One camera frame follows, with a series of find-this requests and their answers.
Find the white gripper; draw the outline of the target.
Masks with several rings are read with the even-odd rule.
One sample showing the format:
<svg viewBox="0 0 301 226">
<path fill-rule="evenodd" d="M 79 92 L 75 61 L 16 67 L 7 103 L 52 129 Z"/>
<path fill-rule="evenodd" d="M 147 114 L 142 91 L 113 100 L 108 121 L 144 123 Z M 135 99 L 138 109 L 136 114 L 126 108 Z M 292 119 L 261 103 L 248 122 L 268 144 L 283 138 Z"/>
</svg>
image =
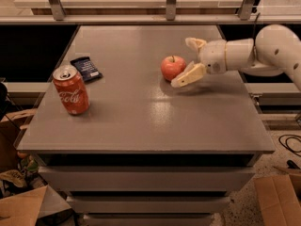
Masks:
<svg viewBox="0 0 301 226">
<path fill-rule="evenodd" d="M 173 88 L 181 88 L 197 82 L 206 74 L 206 70 L 209 74 L 224 73 L 227 70 L 225 40 L 213 40 L 207 43 L 203 39 L 186 38 L 185 43 L 194 52 L 199 52 L 201 63 L 189 63 L 184 71 L 171 81 Z"/>
</svg>

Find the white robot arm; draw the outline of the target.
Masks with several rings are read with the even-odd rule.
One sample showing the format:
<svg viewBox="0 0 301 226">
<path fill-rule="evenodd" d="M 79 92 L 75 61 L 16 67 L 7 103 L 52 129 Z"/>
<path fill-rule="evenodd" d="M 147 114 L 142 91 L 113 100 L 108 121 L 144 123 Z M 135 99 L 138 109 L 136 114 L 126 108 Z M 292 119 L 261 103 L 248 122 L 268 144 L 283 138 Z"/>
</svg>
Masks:
<svg viewBox="0 0 301 226">
<path fill-rule="evenodd" d="M 206 40 L 186 38 L 186 45 L 198 54 L 171 80 L 173 88 L 197 82 L 205 74 L 239 71 L 255 76 L 285 73 L 301 89 L 301 40 L 281 24 L 270 24 L 255 39 Z"/>
</svg>

